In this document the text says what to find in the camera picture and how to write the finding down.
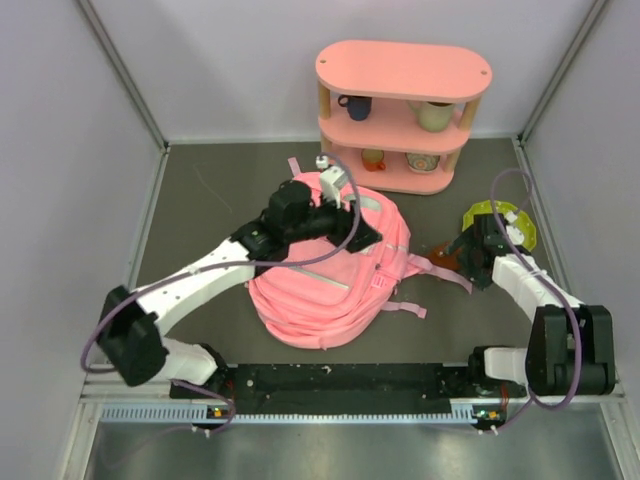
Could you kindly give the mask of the brown leather wallet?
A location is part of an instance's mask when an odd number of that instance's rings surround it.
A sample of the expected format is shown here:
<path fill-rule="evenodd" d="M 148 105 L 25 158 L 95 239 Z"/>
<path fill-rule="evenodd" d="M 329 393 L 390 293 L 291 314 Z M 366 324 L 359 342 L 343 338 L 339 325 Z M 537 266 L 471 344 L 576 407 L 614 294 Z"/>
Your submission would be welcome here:
<path fill-rule="evenodd" d="M 462 266 L 458 259 L 462 253 L 462 248 L 450 249 L 450 243 L 444 242 L 434 247 L 427 255 L 426 258 L 435 266 L 445 268 L 456 273 L 462 271 Z"/>

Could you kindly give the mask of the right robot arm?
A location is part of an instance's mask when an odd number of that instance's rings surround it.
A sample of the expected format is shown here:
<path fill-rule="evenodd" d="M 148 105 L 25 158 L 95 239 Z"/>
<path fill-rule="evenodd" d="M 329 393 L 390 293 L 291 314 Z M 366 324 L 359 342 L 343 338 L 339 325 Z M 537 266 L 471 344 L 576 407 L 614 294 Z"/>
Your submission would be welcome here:
<path fill-rule="evenodd" d="M 481 346 L 466 380 L 487 396 L 503 381 L 536 396 L 608 395 L 616 384 L 612 316 L 562 290 L 530 251 L 512 242 L 517 230 L 501 214 L 480 214 L 444 249 L 479 290 L 497 286 L 531 322 L 525 348 Z"/>

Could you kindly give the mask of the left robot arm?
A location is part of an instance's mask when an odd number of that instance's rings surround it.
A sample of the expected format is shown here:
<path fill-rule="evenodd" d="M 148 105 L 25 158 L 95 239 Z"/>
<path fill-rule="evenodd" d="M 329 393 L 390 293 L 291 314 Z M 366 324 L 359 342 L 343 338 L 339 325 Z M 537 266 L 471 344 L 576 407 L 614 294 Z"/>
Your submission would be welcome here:
<path fill-rule="evenodd" d="M 113 289 L 104 303 L 97 344 L 129 387 L 159 378 L 188 382 L 205 396 L 226 387 L 222 357 L 211 347 L 167 338 L 191 312 L 273 267 L 288 265 L 291 245 L 327 239 L 336 252 L 360 252 L 382 236 L 364 219 L 360 197 L 312 199 L 311 188 L 290 180 L 267 207 L 212 252 L 171 277 L 129 291 Z"/>

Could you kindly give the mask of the pink student backpack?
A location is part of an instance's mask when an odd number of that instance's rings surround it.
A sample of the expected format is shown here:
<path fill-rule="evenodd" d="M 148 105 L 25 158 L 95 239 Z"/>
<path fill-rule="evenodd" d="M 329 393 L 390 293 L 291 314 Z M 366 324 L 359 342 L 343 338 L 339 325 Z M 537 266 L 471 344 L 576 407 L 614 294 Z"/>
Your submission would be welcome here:
<path fill-rule="evenodd" d="M 320 171 L 303 173 L 296 159 L 289 161 L 292 180 L 306 183 L 319 202 Z M 360 197 L 364 219 L 382 234 L 368 249 L 336 252 L 325 238 L 290 246 L 288 265 L 273 267 L 248 283 L 254 306 L 266 329 L 281 342 L 302 349 L 342 346 L 359 336 L 381 311 L 409 311 L 423 318 L 424 308 L 391 297 L 397 285 L 414 275 L 427 274 L 456 283 L 466 291 L 469 280 L 437 267 L 409 250 L 410 231 L 396 204 L 372 190 L 341 190 L 343 202 Z"/>

